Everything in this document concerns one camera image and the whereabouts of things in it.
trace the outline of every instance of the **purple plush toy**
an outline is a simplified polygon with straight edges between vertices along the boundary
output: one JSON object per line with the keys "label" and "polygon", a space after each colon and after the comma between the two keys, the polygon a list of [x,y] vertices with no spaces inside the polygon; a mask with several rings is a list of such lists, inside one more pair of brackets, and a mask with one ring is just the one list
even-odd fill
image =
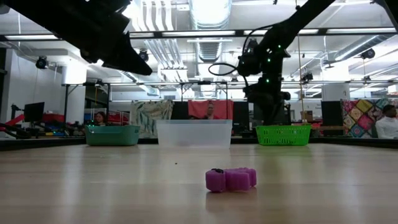
{"label": "purple plush toy", "polygon": [[254,169],[212,169],[206,172],[206,188],[212,192],[249,190],[256,184],[257,177]]}

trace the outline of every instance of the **teal basket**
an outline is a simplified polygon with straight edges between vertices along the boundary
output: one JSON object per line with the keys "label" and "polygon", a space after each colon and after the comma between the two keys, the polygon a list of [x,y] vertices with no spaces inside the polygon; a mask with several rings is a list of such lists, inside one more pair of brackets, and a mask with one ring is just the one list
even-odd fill
{"label": "teal basket", "polygon": [[139,126],[86,126],[90,146],[133,146],[139,139]]}
{"label": "teal basket", "polygon": [[310,125],[257,126],[257,138],[263,146],[305,146],[310,139]]}

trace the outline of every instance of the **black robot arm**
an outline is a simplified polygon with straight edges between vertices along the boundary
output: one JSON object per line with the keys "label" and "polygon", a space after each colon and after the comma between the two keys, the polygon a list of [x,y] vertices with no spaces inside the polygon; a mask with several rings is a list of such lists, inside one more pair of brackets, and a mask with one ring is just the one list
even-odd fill
{"label": "black robot arm", "polygon": [[124,33],[129,19],[122,15],[131,0],[0,0],[80,49],[89,63],[141,75],[152,70],[131,47]]}
{"label": "black robot arm", "polygon": [[[398,1],[376,1],[386,9],[396,26]],[[281,91],[283,59],[290,57],[286,48],[294,41],[300,30],[333,2],[334,0],[308,0],[302,7],[297,7],[297,11],[290,18],[272,26],[252,52],[240,56],[237,67],[240,75],[247,77],[262,73],[258,83],[247,86],[243,91],[248,102],[256,103],[262,109],[264,125],[271,125],[284,100],[290,99],[290,93]]]}

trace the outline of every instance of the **transparent container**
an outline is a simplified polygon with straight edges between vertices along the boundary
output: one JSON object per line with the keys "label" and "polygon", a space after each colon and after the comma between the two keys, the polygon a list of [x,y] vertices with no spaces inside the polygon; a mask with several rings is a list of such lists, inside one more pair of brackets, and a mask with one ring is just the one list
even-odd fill
{"label": "transparent container", "polygon": [[222,147],[231,145],[232,120],[158,120],[160,147]]}

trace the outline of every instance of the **man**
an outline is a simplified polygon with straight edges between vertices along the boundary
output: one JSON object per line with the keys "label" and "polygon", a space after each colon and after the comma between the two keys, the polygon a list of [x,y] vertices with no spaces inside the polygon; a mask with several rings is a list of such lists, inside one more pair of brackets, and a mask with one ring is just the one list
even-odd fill
{"label": "man", "polygon": [[376,122],[376,130],[379,138],[396,139],[398,138],[397,111],[394,105],[387,105],[383,108],[384,117]]}
{"label": "man", "polygon": [[203,119],[220,119],[214,115],[214,103],[209,101],[207,104],[206,116]]}

